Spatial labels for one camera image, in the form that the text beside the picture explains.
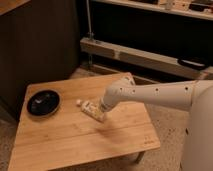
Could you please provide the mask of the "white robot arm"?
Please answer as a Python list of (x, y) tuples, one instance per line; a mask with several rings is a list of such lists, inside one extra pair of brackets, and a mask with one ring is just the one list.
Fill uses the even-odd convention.
[(132, 77), (126, 76), (105, 89), (100, 110), (111, 111), (124, 101), (188, 111), (181, 171), (213, 171), (213, 80), (136, 85)]

